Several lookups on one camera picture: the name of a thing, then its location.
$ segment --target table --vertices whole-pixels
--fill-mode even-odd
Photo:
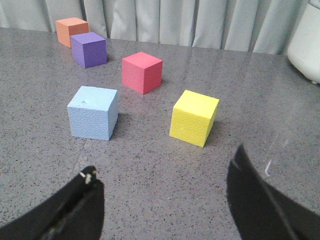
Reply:
[[[140,51],[163,60],[145,95],[121,83],[121,59]],[[286,56],[108,39],[107,57],[84,69],[55,33],[0,28],[0,226],[95,165],[101,239],[239,240],[226,178],[240,143],[263,179],[320,214],[320,87]],[[110,141],[71,136],[80,86],[118,90]],[[169,136],[186,89],[220,99],[204,148]]]

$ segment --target pink cube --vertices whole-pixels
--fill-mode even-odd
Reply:
[[[146,94],[161,84],[163,61],[144,52],[122,59],[122,84]]]

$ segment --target foam cube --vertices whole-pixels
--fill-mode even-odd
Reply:
[[[217,115],[219,101],[185,90],[173,107],[170,136],[204,147]]]
[[[69,48],[72,46],[70,40],[72,35],[89,32],[88,22],[77,17],[57,20],[55,21],[55,26],[59,43],[66,45]]]
[[[107,62],[107,41],[95,32],[87,32],[71,36],[73,59],[89,68]]]
[[[74,137],[109,140],[118,119],[118,91],[81,86],[67,110]]]
[[[122,59],[122,84],[146,94],[161,84],[163,61],[144,52]]]

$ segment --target orange cube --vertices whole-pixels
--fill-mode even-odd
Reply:
[[[59,43],[71,48],[72,35],[85,34],[89,32],[89,25],[77,17],[70,17],[55,21],[56,34],[58,35]]]

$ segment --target white curtain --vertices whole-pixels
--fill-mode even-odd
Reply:
[[[0,0],[0,27],[55,32],[78,17],[104,38],[286,54],[308,0]]]

